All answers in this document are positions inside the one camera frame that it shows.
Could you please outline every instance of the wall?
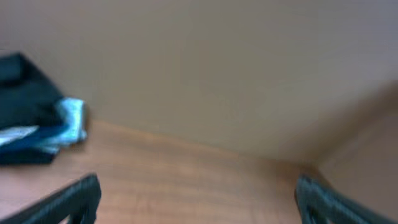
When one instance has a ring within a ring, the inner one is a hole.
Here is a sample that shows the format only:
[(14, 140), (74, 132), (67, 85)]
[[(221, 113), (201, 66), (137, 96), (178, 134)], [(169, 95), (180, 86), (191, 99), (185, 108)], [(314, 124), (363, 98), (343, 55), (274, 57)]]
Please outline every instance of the wall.
[(395, 110), (372, 122), (320, 163), (322, 174), (337, 190), (394, 220), (398, 220), (397, 133)]
[(94, 117), (314, 162), (384, 106), (395, 4), (6, 0), (21, 50)]

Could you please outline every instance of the light blue fabric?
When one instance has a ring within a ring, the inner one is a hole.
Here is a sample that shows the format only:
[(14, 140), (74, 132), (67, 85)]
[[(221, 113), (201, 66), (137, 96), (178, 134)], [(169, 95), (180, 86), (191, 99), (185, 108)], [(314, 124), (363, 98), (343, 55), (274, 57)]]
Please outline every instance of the light blue fabric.
[(38, 126), (12, 127), (0, 130), (0, 147), (22, 139), (38, 130)]
[(44, 139), (34, 147), (43, 152), (57, 153), (60, 146), (69, 146), (86, 139), (84, 130), (84, 101), (74, 98), (64, 98), (57, 104), (60, 113), (68, 129), (64, 132)]
[(24, 138), (2, 145), (0, 147), (0, 153), (3, 154), (7, 152), (21, 151), (28, 148), (32, 148), (36, 144), (42, 142), (44, 139), (56, 136), (67, 129), (68, 129), (67, 124), (58, 125), (58, 126), (41, 126), (38, 128), (38, 130), (36, 130), (32, 134)]

